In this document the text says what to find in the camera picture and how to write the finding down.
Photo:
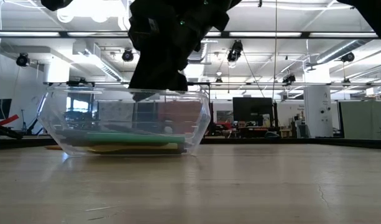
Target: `green plate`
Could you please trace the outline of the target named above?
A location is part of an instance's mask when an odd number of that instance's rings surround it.
[[[85,139],[89,142],[105,143],[184,143],[185,137],[122,134],[122,133],[87,133]]]

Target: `red object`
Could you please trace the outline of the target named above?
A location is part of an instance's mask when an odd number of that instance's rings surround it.
[[[158,119],[171,121],[173,134],[192,133],[198,125],[200,102],[171,101],[158,105]]]
[[[217,122],[216,124],[220,124],[220,125],[223,125],[225,127],[227,127],[228,130],[231,130],[232,129],[232,124],[229,123],[229,122]]]
[[[15,114],[14,116],[11,116],[10,118],[7,118],[3,121],[0,121],[0,126],[5,125],[5,124],[9,124],[9,123],[11,123],[17,119],[19,119],[19,116]]]

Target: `computer monitor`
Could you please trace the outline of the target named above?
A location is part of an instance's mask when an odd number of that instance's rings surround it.
[[[260,123],[260,120],[263,120],[264,114],[269,114],[270,119],[273,119],[273,104],[271,98],[233,98],[234,121],[255,121]]]

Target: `transparent container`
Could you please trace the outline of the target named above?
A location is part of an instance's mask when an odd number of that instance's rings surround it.
[[[161,155],[194,152],[211,115],[200,92],[52,86],[38,119],[72,156]]]

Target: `workbench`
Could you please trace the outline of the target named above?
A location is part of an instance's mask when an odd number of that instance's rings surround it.
[[[381,150],[202,145],[197,156],[0,150],[0,223],[381,223]]]

